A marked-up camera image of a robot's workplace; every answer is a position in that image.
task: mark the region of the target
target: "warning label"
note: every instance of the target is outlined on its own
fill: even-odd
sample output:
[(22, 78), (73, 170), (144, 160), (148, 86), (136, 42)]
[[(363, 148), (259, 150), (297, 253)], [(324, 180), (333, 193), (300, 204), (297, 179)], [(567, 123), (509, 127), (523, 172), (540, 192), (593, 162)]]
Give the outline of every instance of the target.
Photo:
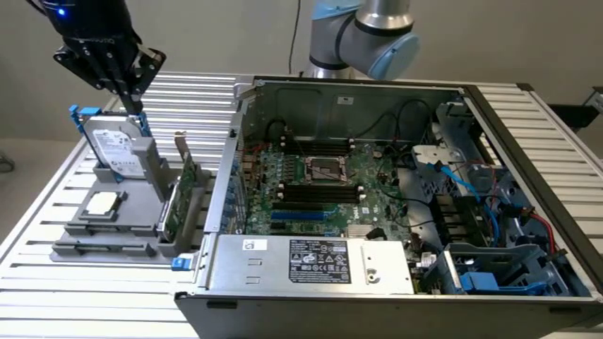
[(289, 240), (292, 283), (351, 284), (348, 243), (337, 240)]
[(132, 154), (129, 136), (121, 131), (108, 129), (96, 129), (92, 134), (110, 169), (124, 177), (144, 176), (138, 157)]

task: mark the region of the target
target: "small circuit board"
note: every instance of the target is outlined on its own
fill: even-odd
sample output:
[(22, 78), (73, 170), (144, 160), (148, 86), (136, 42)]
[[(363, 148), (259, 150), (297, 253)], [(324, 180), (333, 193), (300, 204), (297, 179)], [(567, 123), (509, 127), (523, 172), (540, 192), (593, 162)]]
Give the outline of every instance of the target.
[(363, 237), (380, 227), (388, 240), (408, 239), (396, 172), (364, 144), (347, 155), (287, 154), (269, 145), (243, 156), (245, 234)]
[(181, 174), (175, 183), (169, 201), (159, 218), (159, 235), (164, 241), (172, 242), (177, 231), (184, 227), (188, 208), (191, 207), (192, 188), (197, 182), (197, 166), (191, 154), (184, 156)]

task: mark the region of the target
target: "metal rail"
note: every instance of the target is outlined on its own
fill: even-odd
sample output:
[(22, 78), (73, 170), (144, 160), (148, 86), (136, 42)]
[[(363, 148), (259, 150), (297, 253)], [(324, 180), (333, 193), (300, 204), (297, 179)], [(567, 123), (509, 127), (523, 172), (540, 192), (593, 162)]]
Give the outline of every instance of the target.
[[(171, 166), (177, 167), (180, 159), (172, 135), (185, 129), (195, 160), (217, 170), (240, 79), (192, 73), (157, 76), (144, 102), (159, 151)], [(515, 85), (477, 86), (603, 252), (600, 163), (588, 159), (588, 149), (559, 125), (533, 93), (521, 92)], [(109, 108), (118, 108), (114, 105), (112, 102)], [(189, 272), (171, 272), (168, 266), (157, 265), (53, 263), (48, 258), (64, 222), (94, 181), (93, 164), (80, 142), (0, 245), (0, 337), (196, 338), (169, 295), (191, 281)]]

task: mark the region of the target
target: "white wall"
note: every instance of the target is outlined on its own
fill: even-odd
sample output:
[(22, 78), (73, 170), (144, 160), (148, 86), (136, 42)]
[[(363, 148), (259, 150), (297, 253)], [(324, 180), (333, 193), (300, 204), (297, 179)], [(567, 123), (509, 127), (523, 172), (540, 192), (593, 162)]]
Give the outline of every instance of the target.
[[(285, 73), (295, 0), (129, 0), (146, 46), (164, 69)], [(24, 0), (0, 10), (0, 137), (77, 138), (66, 107), (106, 95), (50, 56), (58, 37)], [(311, 0), (303, 0), (293, 68), (307, 64)], [(603, 84), (597, 0), (415, 0), (421, 53), (407, 78), (528, 82), (547, 100), (581, 102)]]

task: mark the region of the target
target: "open computer chassis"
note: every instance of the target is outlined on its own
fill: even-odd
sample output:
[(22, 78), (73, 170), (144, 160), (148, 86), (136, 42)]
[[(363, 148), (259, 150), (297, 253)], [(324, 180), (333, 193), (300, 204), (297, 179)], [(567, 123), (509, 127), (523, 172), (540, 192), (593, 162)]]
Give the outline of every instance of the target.
[(175, 296), (201, 338), (600, 322), (600, 256), (476, 87), (260, 77), (231, 127)]

